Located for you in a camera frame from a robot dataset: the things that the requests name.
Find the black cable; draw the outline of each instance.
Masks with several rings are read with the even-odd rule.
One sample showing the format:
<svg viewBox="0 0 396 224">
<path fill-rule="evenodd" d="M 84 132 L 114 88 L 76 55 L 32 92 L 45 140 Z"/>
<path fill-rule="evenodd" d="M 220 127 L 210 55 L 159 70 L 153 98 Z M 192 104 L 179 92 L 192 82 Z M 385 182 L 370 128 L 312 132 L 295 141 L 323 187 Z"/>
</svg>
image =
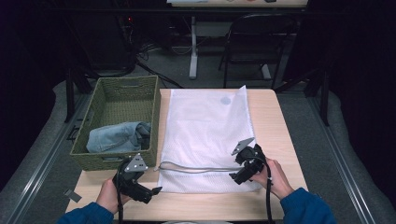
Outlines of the black cable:
<svg viewBox="0 0 396 224">
<path fill-rule="evenodd" d="M 268 216 L 268 223 L 269 224 L 273 224 L 275 223 L 272 220 L 272 212 L 271 212 L 271 200 L 270 200 L 270 196 L 271 196 L 271 186 L 272 186 L 272 176 L 271 176 L 271 169 L 270 166 L 268 165 L 266 160 L 263 160 L 261 158 L 258 157 L 247 157 L 247 159 L 256 159 L 262 162 L 262 164 L 264 164 L 264 166 L 267 168 L 267 188 L 265 191 L 265 202 L 266 202 L 266 207 L 267 207 L 267 216 Z"/>
<path fill-rule="evenodd" d="M 177 82 L 175 82 L 171 78 L 166 77 L 166 76 L 164 76 L 164 75 L 162 75 L 162 74 L 160 74 L 158 72 L 155 72 L 155 71 L 151 70 L 149 67 L 147 67 L 145 64 L 139 62 L 138 60 L 136 60 L 136 64 L 138 66 L 140 66 L 141 68 L 145 69 L 146 71 L 148 71 L 149 73 L 151 73 L 152 75 L 158 76 L 161 80 L 164 80 L 164 81 L 169 82 L 169 83 L 171 83 L 171 84 L 173 84 L 173 85 L 175 85 L 175 86 L 177 86 L 177 87 L 179 87 L 181 89 L 184 89 L 184 87 L 180 86 Z"/>
<path fill-rule="evenodd" d="M 124 166 L 125 163 L 129 162 L 131 159 L 127 158 L 122 161 L 120 164 L 119 168 L 117 169 L 116 173 L 116 190 L 117 190 L 117 201 L 118 201 L 118 208 L 119 208 L 119 223 L 121 224 L 123 222 L 123 204 L 121 200 L 121 192 L 120 192 L 120 172 L 121 168 Z"/>
</svg>

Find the wicker basket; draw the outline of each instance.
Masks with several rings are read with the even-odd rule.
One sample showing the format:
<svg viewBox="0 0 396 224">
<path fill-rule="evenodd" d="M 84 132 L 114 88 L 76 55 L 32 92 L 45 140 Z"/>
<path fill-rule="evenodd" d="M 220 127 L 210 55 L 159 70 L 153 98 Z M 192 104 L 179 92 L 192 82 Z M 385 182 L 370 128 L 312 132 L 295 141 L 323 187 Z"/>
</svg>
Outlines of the wicker basket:
<svg viewBox="0 0 396 224">
<path fill-rule="evenodd" d="M 114 170 L 123 159 L 140 153 L 147 166 L 157 160 L 161 94 L 158 77 L 99 78 L 70 156 L 85 171 Z M 148 148 L 128 153 L 90 153 L 90 131 L 126 121 L 151 122 Z"/>
</svg>

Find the blue sleeve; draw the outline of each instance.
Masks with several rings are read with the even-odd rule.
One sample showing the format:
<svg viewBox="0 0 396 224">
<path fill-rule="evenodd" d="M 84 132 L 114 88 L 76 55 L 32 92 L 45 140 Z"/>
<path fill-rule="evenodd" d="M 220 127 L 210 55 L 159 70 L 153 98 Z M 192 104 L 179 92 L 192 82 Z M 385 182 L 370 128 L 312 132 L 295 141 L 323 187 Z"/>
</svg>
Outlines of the blue sleeve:
<svg viewBox="0 0 396 224">
<path fill-rule="evenodd" d="M 90 203 L 83 208 L 76 208 L 73 211 L 65 213 L 59 220 L 58 224 L 68 223 L 90 223 L 90 224 L 111 224 L 114 215 L 97 203 Z"/>
<path fill-rule="evenodd" d="M 318 195 L 307 192 L 303 188 L 295 190 L 292 194 L 280 201 L 285 216 L 285 224 L 296 223 L 336 223 L 332 210 Z"/>
</svg>

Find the desk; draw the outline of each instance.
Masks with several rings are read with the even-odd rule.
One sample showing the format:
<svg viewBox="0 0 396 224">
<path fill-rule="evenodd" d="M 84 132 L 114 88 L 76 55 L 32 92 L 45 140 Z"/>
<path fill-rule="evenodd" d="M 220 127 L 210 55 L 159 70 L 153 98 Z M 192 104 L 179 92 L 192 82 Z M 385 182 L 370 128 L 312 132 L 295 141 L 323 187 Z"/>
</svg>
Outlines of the desk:
<svg viewBox="0 0 396 224">
<path fill-rule="evenodd" d="M 276 0 L 274 3 L 266 3 L 264 0 L 207 0 L 207 2 L 189 3 L 175 2 L 172 7 L 295 7 L 305 8 L 307 0 Z M 190 79 L 197 78 L 198 53 L 196 48 L 196 21 L 191 17 L 191 63 Z"/>
<path fill-rule="evenodd" d="M 157 164 L 159 164 L 165 125 L 170 101 L 170 90 L 161 90 L 161 111 Z M 298 162 L 289 131 L 283 119 L 276 95 L 271 90 L 247 90 L 247 101 L 257 143 L 268 158 L 277 159 L 293 188 L 306 189 L 304 176 Z M 102 182 L 116 171 L 82 172 L 75 192 L 82 196 L 79 203 L 70 201 L 66 212 L 94 202 Z M 155 188 L 158 172 L 149 168 L 139 183 Z M 273 219 L 282 219 L 283 211 L 276 196 L 271 196 Z M 227 194 L 178 194 L 160 192 L 148 203 L 129 201 L 124 205 L 125 220 L 145 221 L 208 221 L 208 220 L 264 220 L 265 189 L 254 192 Z"/>
</svg>

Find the gray carpet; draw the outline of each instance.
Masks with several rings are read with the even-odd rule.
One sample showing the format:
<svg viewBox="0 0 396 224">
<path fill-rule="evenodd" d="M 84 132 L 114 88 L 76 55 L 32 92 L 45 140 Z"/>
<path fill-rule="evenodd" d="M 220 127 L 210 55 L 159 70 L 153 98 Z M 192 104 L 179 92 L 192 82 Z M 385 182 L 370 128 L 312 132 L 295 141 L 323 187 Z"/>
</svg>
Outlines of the gray carpet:
<svg viewBox="0 0 396 224">
<path fill-rule="evenodd" d="M 218 71 L 220 48 L 217 40 L 207 39 L 199 48 L 198 78 L 189 79 L 190 53 L 176 54 L 171 51 L 155 49 L 141 59 L 154 71 L 172 78 L 185 88 L 221 88 L 222 71 Z M 251 74 L 257 68 L 251 68 Z M 146 76 L 147 71 L 136 67 L 129 76 Z M 261 88 L 268 88 L 270 81 L 261 83 Z M 310 191 L 318 193 L 331 207 L 338 223 L 374 223 L 363 222 L 351 200 L 345 181 L 340 176 L 332 157 L 332 146 L 323 126 L 318 120 L 315 105 L 317 99 L 307 99 L 302 94 L 304 83 L 290 91 L 277 95 L 290 136 L 301 163 L 304 177 Z M 71 160 L 68 153 L 72 141 L 67 140 L 67 133 L 72 131 L 77 119 L 82 119 L 87 106 L 84 96 L 77 93 L 76 98 L 82 102 L 73 123 L 65 124 L 66 100 L 64 83 L 55 89 L 57 102 L 51 117 L 38 136 L 35 144 L 21 164 L 18 171 L 0 193 L 0 223 L 54 223 L 64 210 L 69 200 L 64 196 L 66 189 L 73 189 L 77 183 L 80 169 Z M 375 187 L 363 164 L 356 157 L 347 140 L 347 130 L 339 108 L 339 101 L 331 94 L 329 105 L 329 122 L 325 128 L 336 139 L 337 145 L 346 158 L 346 163 L 360 187 L 361 195 L 367 208 L 374 217 L 375 223 L 394 223 L 396 213 L 388 199 Z M 53 163 L 48 165 L 47 173 L 40 172 L 42 182 L 30 183 L 38 166 L 46 156 L 51 155 Z M 26 189 L 33 189 L 30 198 L 21 198 Z"/>
</svg>

